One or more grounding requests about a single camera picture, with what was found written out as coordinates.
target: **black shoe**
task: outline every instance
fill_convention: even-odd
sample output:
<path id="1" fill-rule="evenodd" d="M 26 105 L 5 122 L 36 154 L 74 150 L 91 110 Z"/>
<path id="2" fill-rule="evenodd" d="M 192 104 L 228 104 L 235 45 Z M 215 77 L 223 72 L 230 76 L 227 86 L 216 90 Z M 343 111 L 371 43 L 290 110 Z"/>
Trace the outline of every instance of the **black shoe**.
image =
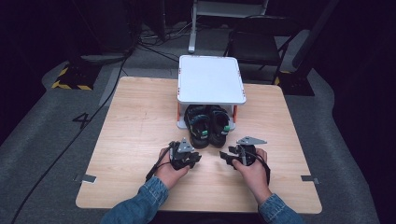
<path id="1" fill-rule="evenodd" d="M 190 133 L 191 145 L 198 149 L 207 147 L 210 118 L 206 114 L 206 106 L 189 105 L 184 113 L 184 122 Z"/>
<path id="2" fill-rule="evenodd" d="M 230 131 L 227 111 L 219 105 L 208 105 L 207 114 L 210 117 L 209 143 L 214 147 L 223 147 Z"/>

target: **hand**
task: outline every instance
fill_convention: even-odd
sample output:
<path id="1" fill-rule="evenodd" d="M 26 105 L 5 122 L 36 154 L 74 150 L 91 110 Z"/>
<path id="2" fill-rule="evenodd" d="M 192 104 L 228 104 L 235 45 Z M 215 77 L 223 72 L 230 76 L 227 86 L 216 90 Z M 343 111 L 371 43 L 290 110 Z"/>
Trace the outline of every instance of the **hand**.
<path id="1" fill-rule="evenodd" d="M 166 148 L 161 149 L 160 157 L 165 152 Z M 180 170 L 175 170 L 170 163 L 169 159 L 169 151 L 166 152 L 166 155 L 163 157 L 159 164 L 159 168 L 155 175 L 161 179 L 161 181 L 165 184 L 168 189 L 171 189 L 175 186 L 177 181 L 183 177 L 190 170 L 190 166 L 186 166 L 181 168 Z"/>
<path id="2" fill-rule="evenodd" d="M 267 153 L 264 150 L 257 148 L 256 152 L 267 162 Z M 261 162 L 255 160 L 250 166 L 245 166 L 238 160 L 233 160 L 233 166 L 244 177 L 245 183 L 253 193 L 258 204 L 264 203 L 272 195 L 267 184 L 267 174 Z"/>

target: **wooden table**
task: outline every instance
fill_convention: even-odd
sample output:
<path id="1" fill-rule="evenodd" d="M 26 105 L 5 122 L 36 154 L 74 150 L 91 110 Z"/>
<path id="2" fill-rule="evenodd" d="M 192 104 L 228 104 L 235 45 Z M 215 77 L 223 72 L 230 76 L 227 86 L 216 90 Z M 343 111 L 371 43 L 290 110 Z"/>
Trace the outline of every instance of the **wooden table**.
<path id="1" fill-rule="evenodd" d="M 244 84 L 247 102 L 238 107 L 236 128 L 223 149 L 196 149 L 201 161 L 170 191 L 161 210 L 257 212 L 242 176 L 219 157 L 228 146 L 251 136 L 268 141 L 257 145 L 268 152 L 270 189 L 298 213 L 317 214 L 321 204 L 282 91 L 277 86 Z M 111 208 L 134 197 L 145 182 L 160 149 L 171 141 L 189 139 L 177 127 L 177 80 L 123 77 L 87 169 L 94 184 L 81 184 L 77 206 Z"/>

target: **person's right hand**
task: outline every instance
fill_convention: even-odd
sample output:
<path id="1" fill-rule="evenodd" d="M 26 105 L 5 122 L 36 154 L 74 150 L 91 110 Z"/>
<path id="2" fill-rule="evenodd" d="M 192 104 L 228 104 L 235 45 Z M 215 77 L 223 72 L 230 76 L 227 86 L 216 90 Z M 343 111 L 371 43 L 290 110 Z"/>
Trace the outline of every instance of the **person's right hand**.
<path id="1" fill-rule="evenodd" d="M 257 148 L 256 152 L 267 162 L 267 153 L 264 150 Z M 267 184 L 267 174 L 261 162 L 255 160 L 250 166 L 245 166 L 238 160 L 233 160 L 233 166 L 242 174 L 245 183 L 259 205 L 264 203 L 272 195 Z"/>

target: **denim jacket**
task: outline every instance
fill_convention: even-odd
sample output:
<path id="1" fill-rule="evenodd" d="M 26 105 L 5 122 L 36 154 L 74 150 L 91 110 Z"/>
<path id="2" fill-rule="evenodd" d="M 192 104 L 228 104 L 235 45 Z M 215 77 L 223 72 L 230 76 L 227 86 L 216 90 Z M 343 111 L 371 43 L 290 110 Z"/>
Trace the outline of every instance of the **denim jacket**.
<path id="1" fill-rule="evenodd" d="M 149 223 L 168 197 L 168 189 L 156 176 L 142 187 L 136 196 L 117 204 L 102 218 L 101 223 Z M 301 217 L 273 194 L 259 206 L 259 213 L 268 223 L 304 223 Z"/>

